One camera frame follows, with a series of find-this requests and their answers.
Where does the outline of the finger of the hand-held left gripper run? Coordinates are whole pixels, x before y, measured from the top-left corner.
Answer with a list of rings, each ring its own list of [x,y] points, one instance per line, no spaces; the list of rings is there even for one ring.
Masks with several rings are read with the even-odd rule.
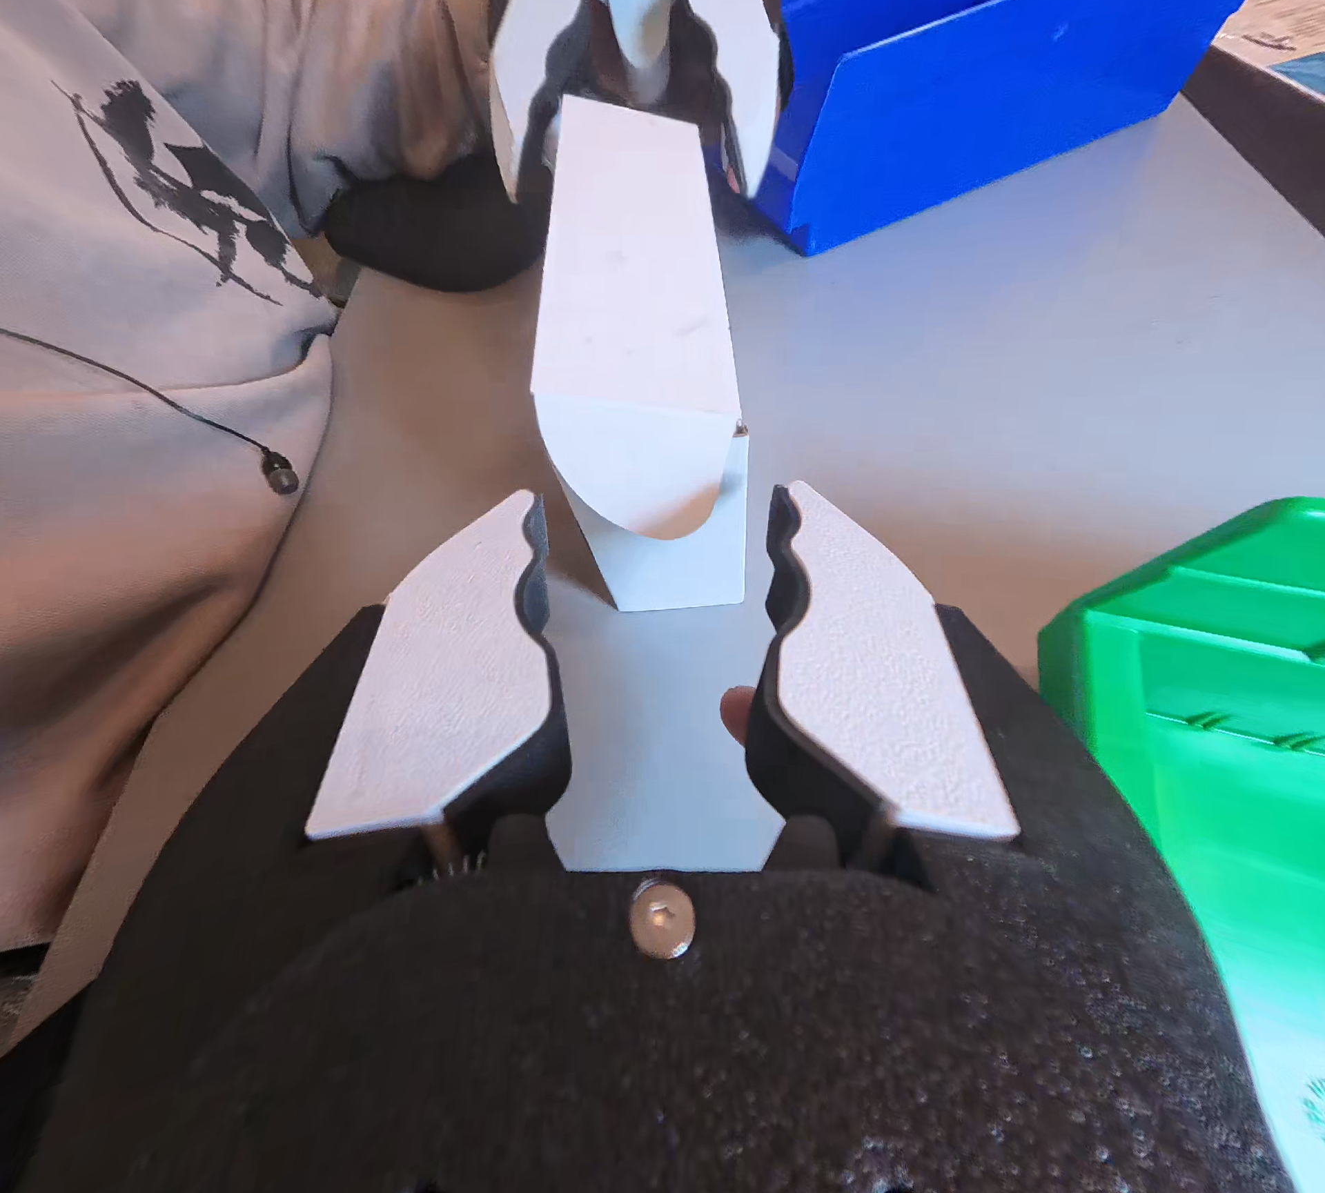
[[[522,200],[588,46],[585,0],[509,0],[492,37],[489,108],[507,195]]]
[[[726,92],[723,143],[744,197],[757,192],[780,115],[782,41],[764,0],[687,0],[710,32]]]

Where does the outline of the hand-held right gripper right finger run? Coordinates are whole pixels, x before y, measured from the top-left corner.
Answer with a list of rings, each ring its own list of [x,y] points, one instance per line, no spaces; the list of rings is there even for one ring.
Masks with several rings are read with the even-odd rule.
[[[940,621],[905,562],[810,483],[775,485],[774,626],[746,766],[784,817],[840,842],[887,826],[1009,842],[1021,832]]]

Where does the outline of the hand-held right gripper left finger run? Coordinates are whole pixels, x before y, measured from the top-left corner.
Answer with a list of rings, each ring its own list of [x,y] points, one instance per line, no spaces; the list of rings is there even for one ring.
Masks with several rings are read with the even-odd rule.
[[[484,842],[496,821],[561,799],[571,750],[547,554],[543,498],[517,490],[389,594],[308,839],[443,822]]]

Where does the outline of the white cardboard box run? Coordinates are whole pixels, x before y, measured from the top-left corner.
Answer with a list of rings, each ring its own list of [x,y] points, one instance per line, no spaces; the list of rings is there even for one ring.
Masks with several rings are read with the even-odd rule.
[[[751,437],[695,125],[565,97],[532,396],[617,610],[744,600]]]

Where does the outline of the green plastic bin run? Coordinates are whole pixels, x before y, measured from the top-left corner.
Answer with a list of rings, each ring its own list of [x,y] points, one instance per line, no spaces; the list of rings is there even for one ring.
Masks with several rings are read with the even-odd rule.
[[[1070,602],[1037,669],[1182,886],[1289,1174],[1322,1189],[1322,498],[1249,508]]]

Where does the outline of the person's left forearm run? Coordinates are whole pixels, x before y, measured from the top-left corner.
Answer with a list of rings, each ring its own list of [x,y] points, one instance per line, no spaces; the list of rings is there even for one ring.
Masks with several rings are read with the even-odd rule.
[[[487,131],[487,0],[171,0],[153,83],[295,235]]]

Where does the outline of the blue plastic bin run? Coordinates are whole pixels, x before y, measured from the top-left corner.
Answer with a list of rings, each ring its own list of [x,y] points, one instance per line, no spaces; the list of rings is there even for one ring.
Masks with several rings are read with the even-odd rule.
[[[784,0],[752,200],[803,255],[1166,110],[1243,0]]]

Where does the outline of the person's grey sweatshirt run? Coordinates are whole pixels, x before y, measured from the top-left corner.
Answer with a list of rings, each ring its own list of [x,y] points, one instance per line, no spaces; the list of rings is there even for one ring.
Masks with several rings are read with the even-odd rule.
[[[336,312],[153,83],[171,0],[3,0],[3,952],[48,944],[145,730],[252,600]]]

